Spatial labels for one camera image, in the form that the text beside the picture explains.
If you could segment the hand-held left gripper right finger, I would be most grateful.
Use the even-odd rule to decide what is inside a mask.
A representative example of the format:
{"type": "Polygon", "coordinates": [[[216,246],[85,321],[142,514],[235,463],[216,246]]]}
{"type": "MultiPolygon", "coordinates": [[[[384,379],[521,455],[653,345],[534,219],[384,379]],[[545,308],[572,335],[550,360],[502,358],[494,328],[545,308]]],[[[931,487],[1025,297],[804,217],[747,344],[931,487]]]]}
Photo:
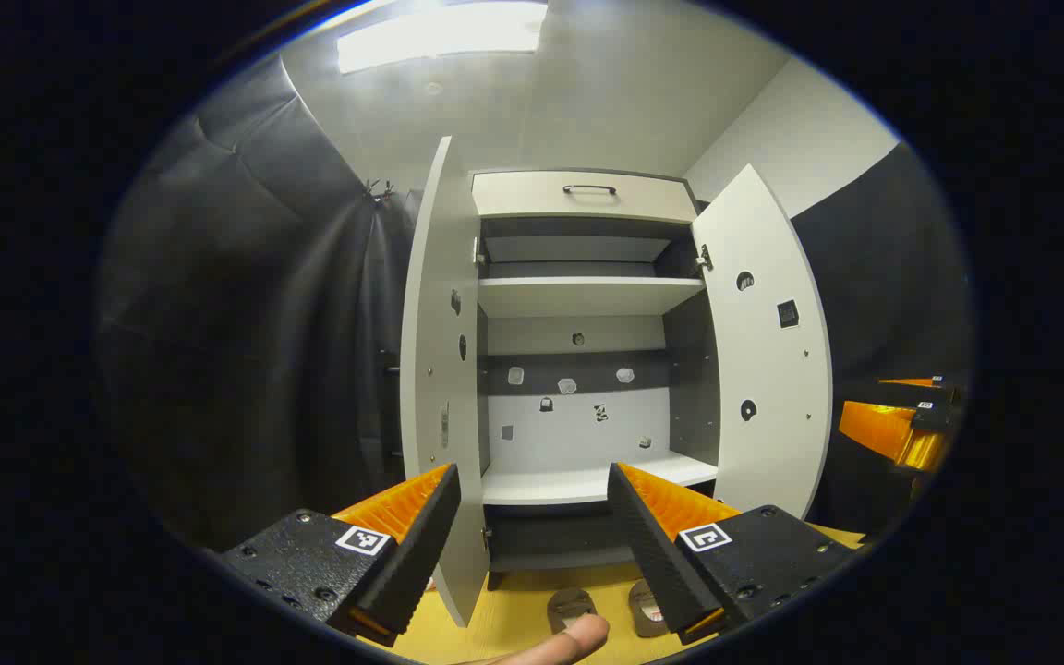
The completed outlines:
{"type": "Polygon", "coordinates": [[[739,511],[626,463],[609,467],[606,502],[684,645],[789,606],[858,552],[784,509],[739,511]]]}

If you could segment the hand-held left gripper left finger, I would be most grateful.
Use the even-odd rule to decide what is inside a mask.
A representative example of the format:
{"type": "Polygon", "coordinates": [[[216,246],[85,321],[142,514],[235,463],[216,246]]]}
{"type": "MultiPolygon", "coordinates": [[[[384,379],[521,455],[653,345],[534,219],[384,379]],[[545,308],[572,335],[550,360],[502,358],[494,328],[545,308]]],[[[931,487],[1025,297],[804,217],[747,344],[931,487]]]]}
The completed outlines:
{"type": "Polygon", "coordinates": [[[459,468],[444,464],[333,516],[292,511],[218,560],[286,613],[393,647],[408,631],[460,504],[459,468]]]}

